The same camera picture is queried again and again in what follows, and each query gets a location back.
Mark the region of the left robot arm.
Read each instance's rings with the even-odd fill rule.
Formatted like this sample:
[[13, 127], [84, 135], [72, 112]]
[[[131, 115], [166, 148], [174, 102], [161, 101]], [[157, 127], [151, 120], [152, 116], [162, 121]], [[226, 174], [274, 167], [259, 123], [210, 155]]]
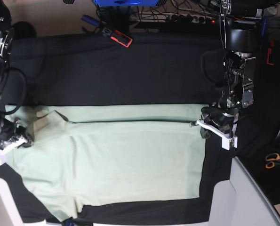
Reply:
[[253, 79], [256, 53], [263, 38], [262, 19], [266, 9], [278, 4], [277, 0], [222, 0], [219, 7], [219, 32], [224, 51], [224, 81], [213, 81], [206, 73], [204, 57], [201, 69], [205, 78], [215, 87], [228, 89], [228, 93], [212, 106], [201, 109], [200, 126], [203, 139], [211, 133], [236, 140], [236, 127], [242, 109], [254, 102]]

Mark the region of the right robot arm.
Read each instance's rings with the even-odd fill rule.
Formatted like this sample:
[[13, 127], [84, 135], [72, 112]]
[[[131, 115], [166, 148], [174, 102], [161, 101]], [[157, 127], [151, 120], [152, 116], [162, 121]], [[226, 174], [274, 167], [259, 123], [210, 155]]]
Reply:
[[26, 128], [18, 126], [17, 120], [11, 122], [5, 118], [7, 115], [14, 114], [22, 106], [27, 92], [26, 75], [20, 69], [9, 65], [9, 56], [14, 37], [11, 21], [12, 18], [8, 7], [0, 0], [0, 99], [10, 71], [19, 72], [22, 80], [22, 94], [16, 107], [8, 112], [0, 111], [0, 151], [20, 146], [30, 147], [33, 143], [33, 138], [27, 133]]

